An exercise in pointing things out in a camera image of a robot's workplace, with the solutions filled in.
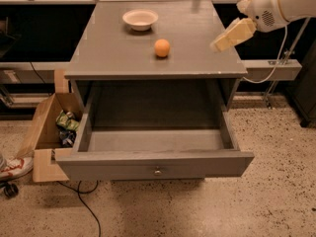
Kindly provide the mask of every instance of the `sneaker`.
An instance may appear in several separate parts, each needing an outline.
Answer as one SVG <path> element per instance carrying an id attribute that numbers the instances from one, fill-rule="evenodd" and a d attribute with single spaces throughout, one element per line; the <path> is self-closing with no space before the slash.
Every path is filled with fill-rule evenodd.
<path id="1" fill-rule="evenodd" d="M 7 166 L 0 171 L 0 181 L 20 178 L 33 169 L 33 158 L 7 159 Z"/>

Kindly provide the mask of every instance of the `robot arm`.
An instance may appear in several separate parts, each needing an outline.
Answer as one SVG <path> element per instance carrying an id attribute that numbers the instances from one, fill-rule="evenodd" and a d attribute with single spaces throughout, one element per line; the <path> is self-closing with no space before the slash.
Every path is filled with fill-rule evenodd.
<path id="1" fill-rule="evenodd" d="M 316 0 L 244 0 L 238 10 L 249 18 L 235 20 L 210 47 L 223 51 L 250 39 L 258 30 L 268 33 L 302 18 L 316 17 Z"/>

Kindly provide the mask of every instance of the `open cardboard box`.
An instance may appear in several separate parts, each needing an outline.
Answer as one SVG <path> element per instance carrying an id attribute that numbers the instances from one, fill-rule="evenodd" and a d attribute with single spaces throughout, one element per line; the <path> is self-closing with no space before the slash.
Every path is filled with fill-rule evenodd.
<path id="1" fill-rule="evenodd" d="M 66 181 L 67 176 L 51 158 L 52 149 L 55 155 L 69 155 L 72 148 L 61 148 L 56 118 L 61 111 L 72 112 L 78 120 L 82 117 L 78 101 L 73 93 L 60 86 L 60 71 L 55 72 L 55 94 L 39 103 L 32 124 L 17 153 L 17 157 L 34 156 L 34 182 Z"/>

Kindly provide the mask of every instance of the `terrazzo floor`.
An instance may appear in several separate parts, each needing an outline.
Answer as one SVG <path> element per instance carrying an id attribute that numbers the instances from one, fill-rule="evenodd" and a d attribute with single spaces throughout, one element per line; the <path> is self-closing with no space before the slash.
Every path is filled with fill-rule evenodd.
<path id="1" fill-rule="evenodd" d="M 272 104 L 268 110 L 256 97 L 238 97 L 229 111 L 241 149 L 255 154 L 241 178 L 102 181 L 82 195 L 102 236 L 316 236 L 316 128 L 300 127 L 285 97 L 272 97 Z M 16 153 L 30 124 L 0 121 L 5 156 Z M 17 197 L 0 194 L 0 236 L 98 236 L 76 193 L 35 184 L 31 174 L 14 183 Z"/>

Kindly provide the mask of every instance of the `bowl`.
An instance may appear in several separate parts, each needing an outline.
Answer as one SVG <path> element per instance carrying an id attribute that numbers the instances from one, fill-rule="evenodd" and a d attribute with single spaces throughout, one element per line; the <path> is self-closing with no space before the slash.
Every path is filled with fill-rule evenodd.
<path id="1" fill-rule="evenodd" d="M 137 9 L 126 12 L 122 19 L 136 31 L 147 31 L 158 20 L 158 14 L 151 10 Z"/>

